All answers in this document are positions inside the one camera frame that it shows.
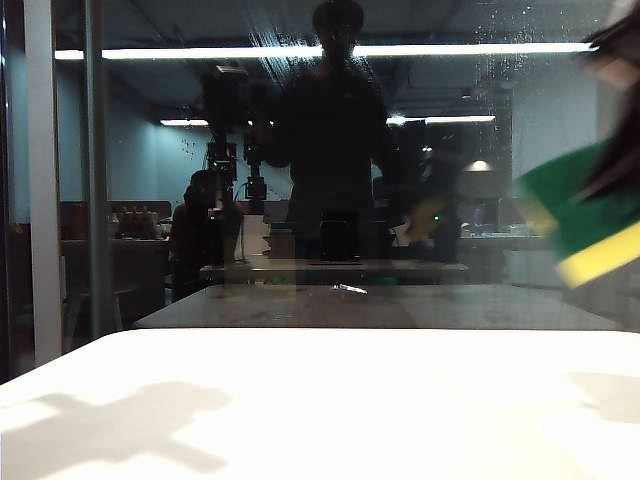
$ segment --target ceiling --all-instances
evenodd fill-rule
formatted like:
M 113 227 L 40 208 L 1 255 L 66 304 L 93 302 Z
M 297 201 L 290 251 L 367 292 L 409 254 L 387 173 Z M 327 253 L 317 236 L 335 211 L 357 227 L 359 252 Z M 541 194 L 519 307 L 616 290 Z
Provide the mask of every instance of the ceiling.
M 612 1 L 360 3 L 366 17 L 361 43 L 375 45 L 579 42 L 602 27 Z M 82 48 L 80 2 L 58 0 L 54 4 L 57 48 Z M 105 0 L 105 48 L 315 43 L 311 16 L 317 4 L 318 0 Z M 109 71 L 116 79 L 112 82 L 116 89 L 138 97 L 160 117 L 197 104 L 200 75 L 217 63 L 220 62 L 110 62 Z M 279 82 L 286 81 L 286 60 L 269 65 L 259 60 L 238 63 L 248 70 L 253 82 L 276 85 L 274 71 Z M 388 108 L 413 116 L 489 113 L 487 110 L 501 96 L 509 94 L 514 74 L 510 62 L 494 57 L 396 57 L 370 59 L 368 63 L 381 84 Z

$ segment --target wall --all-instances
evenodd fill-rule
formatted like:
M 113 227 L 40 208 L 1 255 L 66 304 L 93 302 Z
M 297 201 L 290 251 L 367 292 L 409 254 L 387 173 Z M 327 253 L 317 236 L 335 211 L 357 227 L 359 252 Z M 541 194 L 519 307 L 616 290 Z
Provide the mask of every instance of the wall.
M 513 178 L 598 139 L 598 83 L 575 57 L 531 58 L 513 91 Z
M 7 154 L 9 221 L 29 222 L 29 145 L 27 142 L 27 81 L 24 47 L 7 45 Z
M 113 200 L 164 200 L 158 191 L 156 126 L 118 98 L 108 102 L 107 158 Z
M 193 172 L 206 165 L 205 155 L 211 135 L 206 128 L 176 128 L 158 125 L 155 130 L 158 198 L 169 200 L 175 206 L 182 202 L 182 195 Z M 234 192 L 239 200 L 244 200 L 244 188 L 241 187 L 250 173 L 242 153 L 244 142 L 240 135 L 231 135 L 229 142 L 236 143 L 239 157 L 238 179 L 234 182 Z M 291 177 L 288 168 L 272 168 L 268 165 L 262 165 L 260 172 L 267 183 L 267 200 L 281 200 L 290 197 Z
M 58 169 L 60 200 L 78 201 L 84 198 L 84 149 L 82 70 L 80 65 L 58 64 L 56 69 L 58 95 Z

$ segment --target ceiling light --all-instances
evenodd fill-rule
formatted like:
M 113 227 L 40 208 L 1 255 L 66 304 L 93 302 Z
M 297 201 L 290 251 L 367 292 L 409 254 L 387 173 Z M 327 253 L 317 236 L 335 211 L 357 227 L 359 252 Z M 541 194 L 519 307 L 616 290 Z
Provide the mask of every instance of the ceiling light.
M 525 53 L 581 53 L 594 51 L 590 43 L 480 43 L 471 45 L 376 45 L 357 46 L 362 57 L 431 55 L 508 55 Z
M 357 57 L 415 57 L 447 55 L 509 55 L 528 53 L 582 53 L 595 48 L 590 43 L 484 43 L 470 45 L 358 45 Z M 322 56 L 322 47 L 223 47 L 223 48 L 125 48 L 103 50 L 108 60 L 180 60 L 225 58 L 312 58 Z M 57 60 L 82 60 L 81 50 L 58 50 Z
M 208 127 L 206 120 L 160 120 L 165 127 Z
M 477 160 L 465 168 L 467 172 L 491 172 L 493 167 L 484 160 Z
M 426 124 L 434 123 L 484 123 L 493 122 L 496 119 L 494 115 L 464 115 L 460 117 L 403 117 L 395 116 L 387 118 L 387 125 L 402 126 L 407 122 L 424 122 Z
M 425 123 L 483 123 L 493 122 L 494 115 L 466 115 L 462 117 L 427 117 Z

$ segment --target white tabletop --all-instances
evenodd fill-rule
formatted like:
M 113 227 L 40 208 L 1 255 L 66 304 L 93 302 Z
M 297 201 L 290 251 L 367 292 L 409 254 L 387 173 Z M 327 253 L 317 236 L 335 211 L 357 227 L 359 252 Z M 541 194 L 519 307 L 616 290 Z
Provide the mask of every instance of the white tabletop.
M 3 480 L 638 479 L 640 337 L 149 330 L 0 386 Z
M 137 328 L 333 327 L 619 330 L 562 301 L 561 292 L 508 285 L 209 287 L 135 323 Z

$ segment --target desk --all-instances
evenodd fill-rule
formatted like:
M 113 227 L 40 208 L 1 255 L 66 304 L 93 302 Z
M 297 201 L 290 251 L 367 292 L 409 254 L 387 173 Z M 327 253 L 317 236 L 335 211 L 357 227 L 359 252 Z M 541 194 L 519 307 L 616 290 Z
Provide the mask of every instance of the desk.
M 246 264 L 230 267 L 205 267 L 204 278 L 215 279 L 224 272 L 225 283 L 246 283 L 277 278 L 282 283 L 372 283 L 382 277 L 401 282 L 431 284 L 460 281 L 467 267 L 462 264 L 422 262 L 419 260 L 361 260 L 352 262 L 321 262 L 320 260 L 272 259 L 265 255 L 250 255 Z
M 538 276 L 554 279 L 556 277 L 551 261 L 551 244 L 547 237 L 540 236 L 514 236 L 504 234 L 488 234 L 482 237 L 464 237 L 458 242 L 458 254 L 460 261 L 469 266 L 468 281 L 472 283 L 502 283 L 513 279 L 510 277 L 507 267 L 506 255 L 517 255 L 519 258 L 540 258 L 544 260 L 539 268 L 532 263 L 530 270 L 538 272 Z M 528 276 L 529 269 L 524 269 L 516 277 Z M 527 284 L 528 282 L 517 281 L 516 283 Z M 545 286 L 560 286 L 557 282 L 540 282 Z
M 85 240 L 64 240 L 66 286 L 69 294 L 89 291 L 91 266 Z M 139 319 L 165 305 L 164 277 L 169 273 L 169 242 L 165 240 L 111 240 L 113 279 L 118 285 L 135 285 L 122 299 L 123 317 Z
M 3 480 L 640 478 L 640 337 L 162 330 L 0 386 Z
M 561 293 L 507 285 L 365 287 L 213 286 L 159 310 L 137 328 L 332 327 L 616 330 L 561 301 Z

